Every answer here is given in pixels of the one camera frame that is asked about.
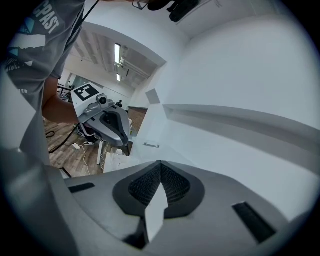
ceiling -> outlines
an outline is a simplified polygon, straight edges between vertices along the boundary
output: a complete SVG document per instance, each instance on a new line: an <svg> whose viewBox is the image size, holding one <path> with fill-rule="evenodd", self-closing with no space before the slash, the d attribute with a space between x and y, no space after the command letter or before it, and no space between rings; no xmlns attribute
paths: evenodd
<svg viewBox="0 0 320 256"><path fill-rule="evenodd" d="M176 27L189 39L227 22L279 12L276 0L201 0L195 9L182 20L174 23L169 20L170 13L167 11L171 4L172 2L157 12L143 10L144 15L152 14L154 19L159 16L160 21L162 20L168 29ZM81 61L99 65L114 79L117 79L114 67L116 43L110 38L82 29L70 54L78 57ZM124 46L127 45L121 46L120 55L123 54ZM128 48L124 57L148 76L151 76L157 68L154 62L133 49ZM137 88L144 80L144 77L132 71L132 69L130 69L127 77L121 78L121 82L133 88Z"/></svg>
<svg viewBox="0 0 320 256"><path fill-rule="evenodd" d="M200 4L176 25L192 39L227 22L276 14L275 3L276 0L201 0Z"/></svg>
<svg viewBox="0 0 320 256"><path fill-rule="evenodd" d="M78 57L80 61L91 62L95 65L102 67L111 76L117 79L115 72L115 44L117 42L105 36L93 33L91 31L82 29L79 37L77 38L70 54ZM157 68L157 65L139 52L121 46L120 55L133 64L138 69L145 72L148 76ZM144 77L130 69L127 77L122 77L121 82L126 85L136 88L145 80Z"/></svg>

white wall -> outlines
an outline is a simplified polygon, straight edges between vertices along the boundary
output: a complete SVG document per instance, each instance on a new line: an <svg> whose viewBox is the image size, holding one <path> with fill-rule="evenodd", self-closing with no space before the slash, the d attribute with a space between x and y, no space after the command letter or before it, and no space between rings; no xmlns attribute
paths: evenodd
<svg viewBox="0 0 320 256"><path fill-rule="evenodd" d="M68 79L69 79L70 74L71 74L70 70L64 69L63 72L62 72L61 78L60 78L58 83L63 85L63 86L68 85L68 82L69 82Z"/></svg>
<svg viewBox="0 0 320 256"><path fill-rule="evenodd" d="M208 31L185 49L163 91L168 97L150 105L138 138L170 145L195 166L240 181L292 220L312 207L319 191L319 145L294 134L287 140L285 126L222 121L213 107L320 129L318 56L286 17Z"/></svg>
<svg viewBox="0 0 320 256"><path fill-rule="evenodd" d="M285 16L232 22L190 42L165 103L253 110L320 130L319 64Z"/></svg>
<svg viewBox="0 0 320 256"><path fill-rule="evenodd" d="M148 108L150 106L150 102L146 95L146 92L153 89L151 88L151 86L155 84L155 79L157 79L155 77L157 77L157 74L159 72L161 72L161 68L156 69L147 80L145 80L135 89L131 98L131 102L129 104L130 107Z"/></svg>
<svg viewBox="0 0 320 256"><path fill-rule="evenodd" d="M77 76L105 87L105 94L109 99L114 102L122 100L123 109L126 109L129 105L135 91L134 88L118 82L115 77L109 75L107 71L98 65L85 60L81 61L79 58L69 55L64 68Z"/></svg>
<svg viewBox="0 0 320 256"><path fill-rule="evenodd" d="M198 168L241 182L288 220L315 202L319 155L197 112L174 110L162 131L160 143L170 145Z"/></svg>

fluorescent light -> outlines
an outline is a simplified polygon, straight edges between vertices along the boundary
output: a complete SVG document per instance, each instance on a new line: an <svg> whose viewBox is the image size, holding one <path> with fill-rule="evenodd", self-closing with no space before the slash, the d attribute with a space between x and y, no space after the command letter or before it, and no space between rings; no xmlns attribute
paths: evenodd
<svg viewBox="0 0 320 256"><path fill-rule="evenodd" d="M120 45L117 43L114 45L114 61L116 63L120 62Z"/></svg>

